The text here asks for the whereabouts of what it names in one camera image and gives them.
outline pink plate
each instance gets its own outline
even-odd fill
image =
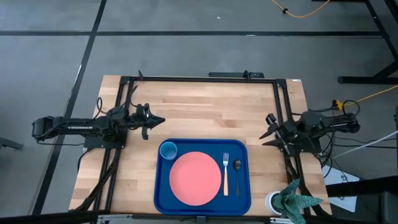
[[[208,203],[216,196],[220,185],[220,168],[213,158],[202,152],[182,155],[170,171],[172,192],[187,205]]]

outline white cable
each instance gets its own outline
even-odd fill
[[[362,149],[362,148],[364,148],[364,147],[371,146],[371,145],[376,144],[376,143],[378,143],[378,142],[381,142],[381,141],[385,140],[386,138],[389,138],[389,137],[391,137],[391,136],[393,136],[393,135],[395,135],[395,134],[397,134],[397,133],[398,133],[398,130],[397,130],[397,131],[394,131],[393,133],[391,133],[391,134],[389,134],[389,135],[387,135],[387,136],[385,136],[385,137],[383,137],[383,138],[380,138],[380,139],[377,140],[377,141],[367,143],[367,144],[365,144],[365,145],[363,145],[363,146],[359,146],[359,147],[356,147],[355,149],[350,149],[350,150],[348,150],[348,151],[346,151],[346,152],[343,152],[343,153],[341,153],[341,154],[338,154],[337,156],[333,156],[332,159],[336,159],[337,157],[340,157],[340,156],[342,156],[342,155],[344,155],[344,154],[347,154],[347,153],[349,153],[349,152],[357,151],[358,149]]]

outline yellow cable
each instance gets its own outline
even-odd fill
[[[284,8],[283,8],[279,3],[277,3],[275,0],[272,0],[272,1],[279,7],[279,9],[284,10]],[[312,12],[310,12],[310,13],[308,13],[307,15],[304,15],[304,16],[296,16],[296,15],[291,14],[289,11],[286,11],[286,13],[287,13],[288,15],[290,15],[290,16],[295,17],[295,18],[304,18],[304,17],[311,16],[312,14],[318,12],[321,8],[323,8],[323,7],[324,7],[326,4],[328,4],[329,2],[330,2],[330,0],[327,0],[327,1],[326,1],[325,3],[323,3],[318,9],[316,9],[316,10],[314,10],[314,11],[312,11]]]
[[[393,87],[388,88],[388,89],[386,89],[386,90],[380,91],[380,92],[378,92],[378,93],[375,93],[375,94],[372,94],[372,95],[369,95],[369,96],[365,96],[364,98],[362,98],[362,99],[360,99],[360,100],[357,100],[356,102],[359,103],[359,102],[364,101],[364,100],[367,100],[367,99],[369,99],[369,98],[371,98],[371,97],[377,96],[377,95],[379,95],[379,94],[381,94],[381,93],[385,93],[385,92],[388,92],[388,91],[390,91],[390,90],[393,90],[393,89],[395,89],[395,88],[397,88],[397,87],[398,87],[398,85],[394,85]],[[349,106],[349,105],[353,105],[353,104],[354,104],[354,103],[347,103],[347,104],[345,104],[345,106]]]

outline gray floor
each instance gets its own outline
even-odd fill
[[[321,4],[309,0],[280,3],[296,14]],[[396,43],[398,24],[382,1],[372,3]],[[100,0],[0,0],[0,30],[91,30],[99,5]],[[375,31],[377,27],[361,3],[331,2],[312,17],[295,19],[280,13],[271,0],[108,0],[99,30]],[[0,217],[30,212],[50,152],[33,141],[30,124],[43,116],[63,114],[87,40],[0,37],[0,136],[25,144],[22,150],[0,150]],[[103,75],[136,75],[138,69],[145,75],[204,77],[208,72],[249,70],[270,78],[299,78],[309,107],[324,108],[332,99],[357,100],[388,88],[340,85],[336,78],[372,75],[391,62],[386,43],[378,37],[97,37],[73,116],[92,115]],[[393,132],[396,96],[391,91],[364,101],[358,116],[360,132],[339,136],[365,141]],[[337,147],[335,153],[347,149]],[[44,213],[67,211],[80,154],[80,147],[62,148]],[[363,149],[338,162],[344,171],[365,179],[397,174],[394,149]],[[362,217],[374,219],[358,206],[365,214]]]

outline blue cup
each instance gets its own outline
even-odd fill
[[[160,155],[167,160],[173,160],[177,156],[177,146],[172,142],[163,143],[159,151]]]

